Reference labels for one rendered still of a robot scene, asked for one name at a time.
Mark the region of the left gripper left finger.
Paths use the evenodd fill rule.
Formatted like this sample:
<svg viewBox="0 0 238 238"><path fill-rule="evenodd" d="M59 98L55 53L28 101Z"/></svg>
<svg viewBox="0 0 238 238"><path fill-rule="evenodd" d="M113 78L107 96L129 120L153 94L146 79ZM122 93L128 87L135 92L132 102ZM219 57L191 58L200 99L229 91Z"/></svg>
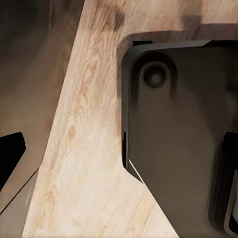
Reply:
<svg viewBox="0 0 238 238"><path fill-rule="evenodd" d="M26 151L21 132L0 137L0 191Z"/></svg>

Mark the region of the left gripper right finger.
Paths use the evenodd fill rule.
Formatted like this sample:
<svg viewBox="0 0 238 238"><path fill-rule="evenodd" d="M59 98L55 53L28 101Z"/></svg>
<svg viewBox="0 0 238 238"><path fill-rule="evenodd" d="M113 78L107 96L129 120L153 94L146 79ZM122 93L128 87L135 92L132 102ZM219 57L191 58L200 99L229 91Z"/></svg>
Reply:
<svg viewBox="0 0 238 238"><path fill-rule="evenodd" d="M226 132L222 150L238 172L238 134Z"/></svg>

